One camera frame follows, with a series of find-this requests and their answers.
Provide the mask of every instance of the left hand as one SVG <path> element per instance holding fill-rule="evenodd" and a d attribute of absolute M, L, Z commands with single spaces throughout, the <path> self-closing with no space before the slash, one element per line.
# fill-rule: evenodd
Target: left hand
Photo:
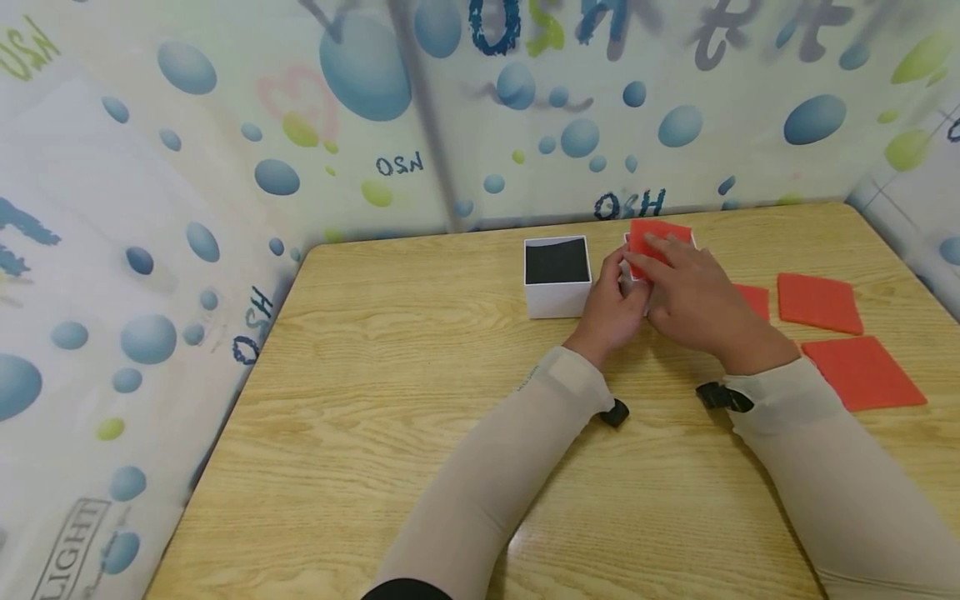
<path fill-rule="evenodd" d="M 580 323 L 564 342 L 564 348 L 577 352 L 597 369 L 640 330 L 643 307 L 650 297 L 650 287 L 644 281 L 635 281 L 626 296 L 620 293 L 620 262 L 626 251 L 624 245 L 604 258 Z"/>

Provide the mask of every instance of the arm sleeve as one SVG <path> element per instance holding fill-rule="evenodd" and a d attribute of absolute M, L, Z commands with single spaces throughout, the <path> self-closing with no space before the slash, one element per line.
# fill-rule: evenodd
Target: arm sleeve
<path fill-rule="evenodd" d="M 446 460 L 387 552 L 372 592 L 413 579 L 454 600 L 486 597 L 497 556 L 547 476 L 590 417 L 612 408 L 600 371 L 576 352 L 551 349 Z"/>
<path fill-rule="evenodd" d="M 734 431 L 777 486 L 831 600 L 960 598 L 960 544 L 805 358 L 727 387 Z"/>

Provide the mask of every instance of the dark sleeve cuff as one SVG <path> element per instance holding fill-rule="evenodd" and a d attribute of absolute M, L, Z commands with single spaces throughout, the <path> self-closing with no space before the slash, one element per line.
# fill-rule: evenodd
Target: dark sleeve cuff
<path fill-rule="evenodd" d="M 392 579 L 371 589 L 362 600 L 453 600 L 437 588 L 417 579 Z"/>

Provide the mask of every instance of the wrist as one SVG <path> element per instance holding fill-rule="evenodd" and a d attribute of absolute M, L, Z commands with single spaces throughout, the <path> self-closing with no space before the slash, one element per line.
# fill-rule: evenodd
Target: wrist
<path fill-rule="evenodd" d="M 800 358 L 800 349 L 778 329 L 763 323 L 745 331 L 728 348 L 715 354 L 727 375 L 756 375 Z"/>
<path fill-rule="evenodd" d="M 598 371 L 602 370 L 604 361 L 607 360 L 607 354 L 610 353 L 605 345 L 576 330 L 570 334 L 570 337 L 566 338 L 562 346 L 583 356 Z"/>

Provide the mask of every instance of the right hand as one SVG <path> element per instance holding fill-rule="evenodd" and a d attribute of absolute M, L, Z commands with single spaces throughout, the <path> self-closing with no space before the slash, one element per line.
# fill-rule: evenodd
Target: right hand
<path fill-rule="evenodd" d="M 647 318 L 662 335 L 714 355 L 730 375 L 769 371 L 800 358 L 797 346 L 747 304 L 709 250 L 673 235 L 644 238 L 669 264 L 644 254 L 627 253 L 626 259 L 654 282 Z"/>

